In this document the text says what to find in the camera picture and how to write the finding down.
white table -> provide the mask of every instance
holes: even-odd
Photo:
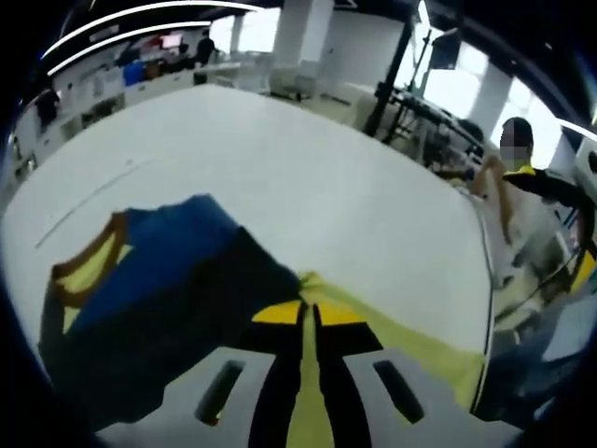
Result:
[[[357,131],[212,85],[103,119],[21,186],[2,221],[1,256],[30,341],[50,267],[112,211],[205,192],[282,263],[316,270],[412,329],[485,351],[490,278],[460,193]]]

ceiling light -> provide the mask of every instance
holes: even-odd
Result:
[[[48,56],[52,51],[62,45],[64,42],[76,37],[86,31],[90,30],[91,28],[95,28],[102,23],[106,23],[108,21],[113,21],[114,19],[119,19],[120,17],[129,16],[131,14],[136,14],[138,12],[150,11],[152,9],[160,9],[162,7],[232,7],[235,9],[244,9],[247,11],[260,11],[263,7],[254,7],[251,5],[245,5],[243,3],[234,3],[234,2],[212,2],[207,0],[176,0],[172,2],[160,2],[160,3],[153,3],[150,5],[143,5],[141,7],[132,7],[130,9],[124,9],[119,12],[115,12],[114,14],[110,14],[108,16],[102,17],[97,21],[90,21],[85,25],[77,28],[73,32],[69,33],[68,35],[58,39],[54,42],[49,49],[42,55],[41,59],[44,59]]]
[[[419,7],[417,8],[419,11],[419,19],[421,19],[421,23],[425,26],[431,26],[431,22],[429,21],[429,14],[427,13],[427,5],[425,4],[424,0],[419,2]]]
[[[578,126],[577,124],[571,123],[570,121],[566,121],[565,119],[556,119],[556,121],[563,128],[568,128],[568,129],[570,129],[572,131],[575,131],[575,132],[581,134],[584,137],[589,138],[593,142],[597,142],[597,135],[595,135],[594,133],[592,133],[588,129],[585,129],[585,128],[581,127],[581,126]]]
[[[88,53],[100,49],[101,47],[105,47],[107,45],[114,44],[119,42],[120,40],[128,39],[135,35],[143,35],[145,33],[153,33],[155,31],[163,31],[163,30],[172,30],[175,28],[190,28],[195,26],[209,26],[212,23],[210,21],[180,21],[177,23],[166,23],[163,25],[156,25],[156,26],[148,26],[146,28],[141,28],[140,30],[129,31],[128,33],[123,33],[122,35],[115,35],[114,37],[110,37],[102,42],[98,42],[97,44],[93,44],[86,49],[81,50],[79,53],[74,54],[70,58],[65,59],[54,68],[48,71],[48,76],[51,77],[59,70],[63,69],[69,63],[76,61],[77,59],[82,58]]]

yellow cloth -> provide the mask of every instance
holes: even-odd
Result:
[[[506,171],[506,175],[536,175],[536,172],[531,165],[522,165],[518,171]]]
[[[91,287],[102,273],[115,240],[116,236],[111,235],[102,247],[100,247],[100,249],[85,262],[85,264],[75,272],[58,279],[56,282],[71,293],[84,291]],[[118,263],[120,263],[131,251],[131,246],[124,245],[118,254]],[[70,328],[75,321],[78,312],[79,310],[77,308],[71,308],[69,306],[64,308],[64,325],[62,331],[66,332]]]
[[[418,361],[427,373],[446,381],[454,391],[456,401],[470,410],[483,368],[483,354],[455,349],[397,324],[348,292],[326,283],[317,273],[305,273],[300,278],[300,295],[309,305],[318,305],[322,323],[326,319],[324,315],[328,315],[327,325],[366,321],[384,347],[401,349]],[[300,390],[288,429],[286,448],[333,448],[332,429],[324,397],[319,389],[315,324],[311,306],[303,325]]]
[[[455,399],[461,406],[468,410],[471,408],[485,360],[482,353],[456,349],[397,324],[348,292],[326,283],[317,273],[306,273],[301,276],[301,280],[301,295],[306,302],[327,302],[350,307],[367,321],[384,347],[399,348],[405,355],[415,359],[426,372],[443,379],[451,386]]]
[[[582,261],[580,262],[580,269],[576,275],[575,281],[570,287],[570,292],[577,292],[585,283],[589,280],[590,274],[595,269],[595,259],[593,256],[586,252],[583,255]]]

window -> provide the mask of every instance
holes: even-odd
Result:
[[[432,70],[423,96],[459,119],[466,119],[475,105],[480,85],[478,77],[464,70]]]
[[[209,28],[209,35],[215,43],[215,47],[225,53],[230,53],[230,43],[232,41],[232,27],[234,26],[234,16],[225,17],[212,23]]]
[[[419,58],[421,58],[421,54],[425,47],[424,40],[427,37],[428,30],[429,28],[422,23],[417,23],[415,25],[412,38],[407,46],[406,52],[404,53],[402,63],[398,68],[398,74],[396,75],[396,80],[394,81],[395,86],[399,88],[405,88],[410,84],[417,66],[417,62],[419,61]],[[423,58],[421,59],[421,65],[419,66],[419,70],[415,78],[415,87],[421,87],[424,74],[431,59],[431,52],[433,50],[431,44],[441,34],[442,32],[437,28],[431,28],[430,41],[425,49]]]
[[[423,51],[427,31],[428,28],[420,23],[415,26],[413,38],[407,47],[398,70],[395,86],[404,88],[410,84],[416,63]],[[437,28],[432,28],[431,42],[442,34]],[[424,74],[431,60],[432,50],[430,43],[425,50],[421,66],[416,74],[415,87],[421,87],[423,83]],[[463,42],[458,53],[455,69],[432,70],[429,73],[423,97],[429,102],[448,110],[456,117],[467,118],[477,100],[481,81],[488,64],[489,58],[487,55]]]
[[[485,76],[488,65],[489,58],[486,54],[465,42],[461,44],[458,61],[456,62],[456,70],[462,70],[482,79]]]
[[[549,108],[522,81],[515,78],[508,93],[500,119],[495,125],[492,142],[499,145],[504,121],[523,117],[533,127],[535,150],[531,164],[535,168],[548,168],[562,136],[556,117]]]
[[[239,51],[271,52],[278,30],[280,8],[248,12],[243,18]]]

black stand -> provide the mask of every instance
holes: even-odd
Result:
[[[404,53],[407,50],[410,37],[412,36],[412,17],[417,11],[419,1],[420,0],[411,0],[409,19],[404,23],[404,29],[402,30],[402,35],[400,35],[400,40],[398,41],[398,46],[396,47],[396,53],[394,54],[394,59],[392,60],[388,74],[385,77],[385,82],[381,84],[378,90],[377,104],[375,104],[375,108],[373,109],[373,112],[371,112],[371,115],[369,115],[367,123],[365,124],[365,128],[363,129],[363,133],[370,137],[374,136],[380,128],[383,112],[385,111],[388,101],[390,100],[390,96],[392,95],[394,81],[396,81],[398,69],[400,68],[400,64],[404,58]]]
[[[412,89],[414,89],[414,81],[417,77],[417,74],[419,73],[419,69],[421,68],[421,63],[423,62],[423,56],[425,55],[425,52],[427,51],[427,46],[429,45],[430,39],[431,39],[431,28],[429,28],[427,37],[423,41],[424,42],[423,51],[421,51],[421,56],[419,56],[419,60],[417,61],[417,64],[414,67],[414,73],[412,74],[412,79],[410,80],[410,84],[407,88],[408,92],[412,92]],[[392,120],[392,125],[390,126],[390,129],[388,130],[388,134],[382,140],[382,142],[384,144],[389,145],[394,140],[394,134],[398,127],[398,123],[402,120],[402,116],[404,115],[404,110],[405,110],[404,102],[400,102],[400,107],[398,108],[398,111],[394,115],[394,119]]]

